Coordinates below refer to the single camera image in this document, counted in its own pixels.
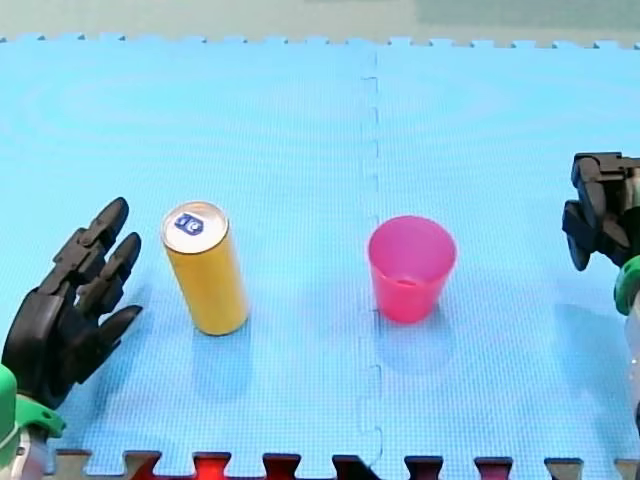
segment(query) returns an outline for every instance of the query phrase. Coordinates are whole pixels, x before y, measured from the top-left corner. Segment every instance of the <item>foam floor tile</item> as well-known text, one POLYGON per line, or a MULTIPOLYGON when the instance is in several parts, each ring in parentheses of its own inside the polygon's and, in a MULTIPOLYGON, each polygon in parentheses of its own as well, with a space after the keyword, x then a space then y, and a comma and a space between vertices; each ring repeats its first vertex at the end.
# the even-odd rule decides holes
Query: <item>foam floor tile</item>
POLYGON ((202 451, 230 452, 242 477, 272 452, 300 454, 311 478, 334 474, 334 454, 373 461, 357 354, 372 328, 359 201, 372 59, 322 44, 2 44, 1 333, 112 198, 143 240, 122 304, 144 311, 69 396, 52 448, 92 452, 87 472, 103 475, 132 450, 161 452, 156 473, 174 476, 202 451), (231 219, 252 304, 234 335, 194 330, 161 245, 163 215, 193 199, 231 219))
POLYGON ((443 478, 477 478, 476 457, 510 457, 511 478, 580 458, 617 478, 637 458, 615 268, 574 271, 561 231, 573 155, 638 156, 640 57, 633 50, 379 49, 380 221, 413 213, 459 256, 429 322, 376 318, 380 478, 406 456, 442 456, 443 478))

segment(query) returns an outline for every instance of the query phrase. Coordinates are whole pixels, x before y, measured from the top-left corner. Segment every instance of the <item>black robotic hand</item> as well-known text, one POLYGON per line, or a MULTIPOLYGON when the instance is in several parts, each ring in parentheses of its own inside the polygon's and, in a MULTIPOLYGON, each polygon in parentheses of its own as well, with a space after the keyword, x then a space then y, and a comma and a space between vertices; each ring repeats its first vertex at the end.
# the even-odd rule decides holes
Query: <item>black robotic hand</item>
POLYGON ((142 310, 128 306, 99 322, 122 298, 140 253, 140 237, 131 233, 105 261, 128 214, 125 199, 117 198, 78 229, 54 257, 53 270, 26 295, 9 330, 2 363, 19 393, 51 409, 107 360, 142 310))
POLYGON ((640 254, 640 158, 579 153, 571 181, 579 200, 565 203, 562 230, 575 267, 584 270, 594 252, 618 267, 640 254))

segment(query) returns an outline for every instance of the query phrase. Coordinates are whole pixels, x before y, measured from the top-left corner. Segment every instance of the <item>can lid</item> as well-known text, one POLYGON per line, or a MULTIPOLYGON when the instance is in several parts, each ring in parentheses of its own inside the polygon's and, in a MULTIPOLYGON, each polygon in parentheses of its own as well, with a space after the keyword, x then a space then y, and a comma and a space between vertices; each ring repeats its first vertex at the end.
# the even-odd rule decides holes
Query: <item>can lid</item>
POLYGON ((162 241, 179 253, 201 253, 218 245, 229 222, 215 205, 189 202, 171 210, 162 222, 162 241))

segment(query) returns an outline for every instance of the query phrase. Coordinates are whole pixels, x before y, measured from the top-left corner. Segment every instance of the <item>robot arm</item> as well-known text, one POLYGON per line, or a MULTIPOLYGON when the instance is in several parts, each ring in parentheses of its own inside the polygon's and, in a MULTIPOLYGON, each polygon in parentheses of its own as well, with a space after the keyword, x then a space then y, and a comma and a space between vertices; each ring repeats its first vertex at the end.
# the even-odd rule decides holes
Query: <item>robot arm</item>
POLYGON ((55 409, 73 385, 104 364, 142 310, 127 306, 100 322, 122 298, 140 253, 140 237, 131 233, 105 260, 128 213, 127 202, 117 198, 88 228, 76 230, 18 309, 0 365, 0 406, 6 406, 0 412, 1 480, 41 478, 46 440, 64 428, 55 409), (15 454, 16 441, 21 453, 3 462, 3 452, 15 454))
POLYGON ((562 229, 576 269, 592 253, 620 267, 615 282, 616 309, 627 316, 625 335, 632 355, 631 390, 640 431, 640 158, 621 153, 580 153, 571 181, 578 201, 564 206, 562 229))

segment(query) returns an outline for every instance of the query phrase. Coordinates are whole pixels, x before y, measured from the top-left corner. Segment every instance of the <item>pink plastic cup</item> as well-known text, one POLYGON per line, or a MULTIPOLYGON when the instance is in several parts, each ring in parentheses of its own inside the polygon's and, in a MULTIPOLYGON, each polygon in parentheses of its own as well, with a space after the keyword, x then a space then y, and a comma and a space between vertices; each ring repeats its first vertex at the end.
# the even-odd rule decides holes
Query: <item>pink plastic cup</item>
POLYGON ((436 306, 456 261, 456 245, 437 223, 392 218, 369 240, 369 262, 378 310, 399 323, 426 318, 436 306))

